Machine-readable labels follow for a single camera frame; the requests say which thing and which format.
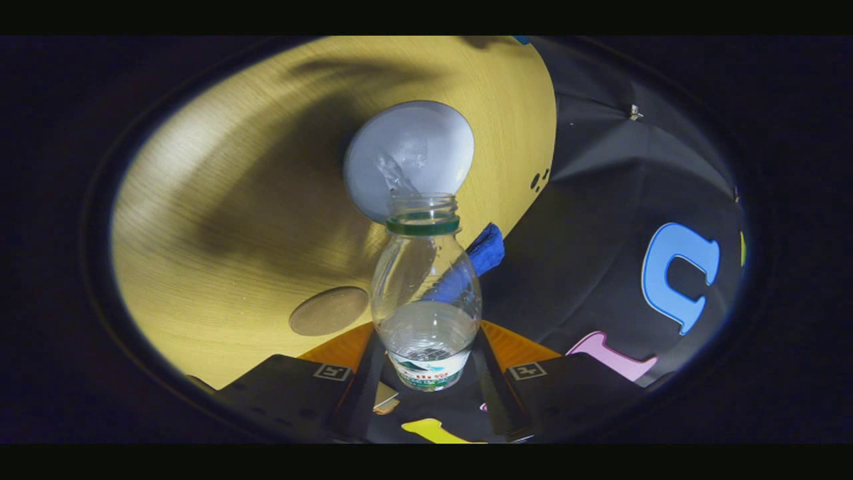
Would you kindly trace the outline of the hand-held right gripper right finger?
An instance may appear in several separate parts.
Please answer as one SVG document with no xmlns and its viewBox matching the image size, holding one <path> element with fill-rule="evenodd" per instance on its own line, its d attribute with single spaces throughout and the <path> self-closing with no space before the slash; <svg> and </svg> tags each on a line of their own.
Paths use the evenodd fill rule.
<svg viewBox="0 0 853 480">
<path fill-rule="evenodd" d="M 646 393 L 589 353 L 563 355 L 486 320 L 472 359 L 493 431 L 508 443 L 591 437 Z"/>
</svg>

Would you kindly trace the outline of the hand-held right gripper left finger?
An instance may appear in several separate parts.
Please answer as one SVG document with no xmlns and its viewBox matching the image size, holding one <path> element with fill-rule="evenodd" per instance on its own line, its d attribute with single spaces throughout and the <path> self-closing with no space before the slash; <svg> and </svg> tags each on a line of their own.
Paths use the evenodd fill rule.
<svg viewBox="0 0 853 480">
<path fill-rule="evenodd" d="M 271 437 L 295 443 L 365 439 L 386 349 L 372 324 L 299 357 L 275 353 L 217 390 L 217 402 Z"/>
</svg>

